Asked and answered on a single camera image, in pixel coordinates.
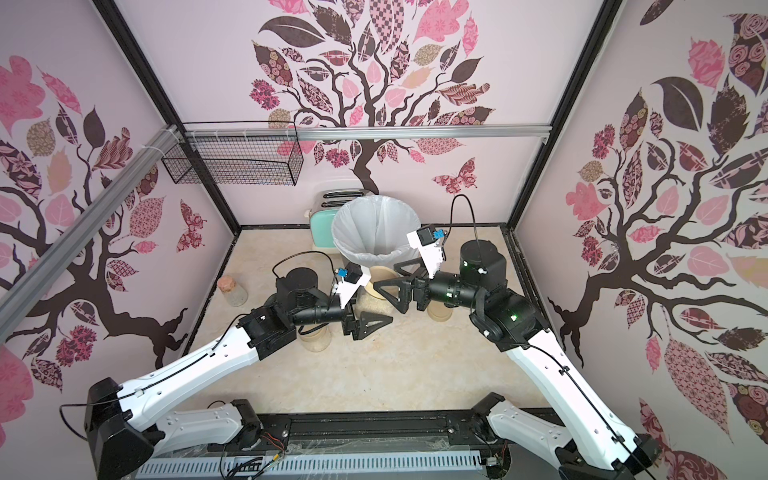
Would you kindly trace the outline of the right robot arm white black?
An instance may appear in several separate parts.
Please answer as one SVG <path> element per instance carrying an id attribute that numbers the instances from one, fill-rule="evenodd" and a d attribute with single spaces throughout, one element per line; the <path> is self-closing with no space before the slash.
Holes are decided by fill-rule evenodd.
<path id="1" fill-rule="evenodd" d="M 654 465 L 659 442 L 635 432 L 600 399 L 541 312 L 509 288 L 506 259 L 493 243 L 464 243 L 456 273 L 440 271 L 440 241 L 418 250 L 414 272 L 401 262 L 397 277 L 375 282 L 374 290 L 401 313 L 433 303 L 468 309 L 473 326 L 526 373 L 559 419 L 553 423 L 488 396 L 480 417 L 496 438 L 546 461 L 562 479 L 632 479 Z"/>

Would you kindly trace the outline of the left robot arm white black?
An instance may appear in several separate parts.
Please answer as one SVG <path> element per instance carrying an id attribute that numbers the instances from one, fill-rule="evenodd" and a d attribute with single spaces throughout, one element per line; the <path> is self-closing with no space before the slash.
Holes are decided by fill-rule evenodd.
<path id="1" fill-rule="evenodd" d="M 370 280 L 366 267 L 349 263 L 338 272 L 330 293 L 319 288 L 317 273 L 297 267 L 275 280 L 265 303 L 235 317 L 216 340 L 133 380 L 106 377 L 82 403 L 84 438 L 99 479 L 121 479 L 153 455 L 170 449 L 171 434 L 161 418 L 212 383 L 266 359 L 297 339 L 303 326 L 317 330 L 338 322 L 353 340 L 365 339 L 392 323 L 390 316 L 355 313 L 355 296 Z"/>

